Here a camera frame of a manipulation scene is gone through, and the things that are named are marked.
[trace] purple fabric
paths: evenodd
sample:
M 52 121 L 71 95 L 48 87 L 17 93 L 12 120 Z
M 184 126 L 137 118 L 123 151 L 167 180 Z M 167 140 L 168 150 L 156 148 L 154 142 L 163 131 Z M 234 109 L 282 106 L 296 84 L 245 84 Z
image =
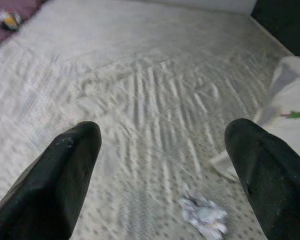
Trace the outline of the purple fabric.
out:
M 22 22 L 34 15 L 46 0 L 0 0 L 0 12 L 2 10 L 17 12 Z M 0 42 L 7 39 L 13 32 L 4 30 L 0 24 Z

